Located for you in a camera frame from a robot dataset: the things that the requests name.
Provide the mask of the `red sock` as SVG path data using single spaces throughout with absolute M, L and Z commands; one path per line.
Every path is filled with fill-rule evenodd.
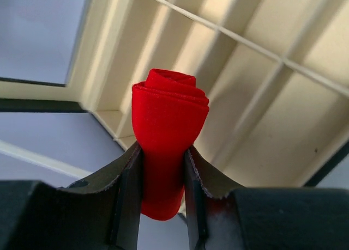
M 183 157 L 201 132 L 209 99 L 196 78 L 151 69 L 132 86 L 133 132 L 143 151 L 142 214 L 158 221 L 174 217 L 184 193 Z

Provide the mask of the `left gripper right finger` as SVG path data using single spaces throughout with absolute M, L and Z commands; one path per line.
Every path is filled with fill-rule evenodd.
M 184 156 L 191 249 L 348 249 L 348 190 L 247 188 Z

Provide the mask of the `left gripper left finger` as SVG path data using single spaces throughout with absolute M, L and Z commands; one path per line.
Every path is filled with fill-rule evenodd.
M 68 187 L 1 182 L 1 249 L 136 249 L 142 151 L 121 157 Z

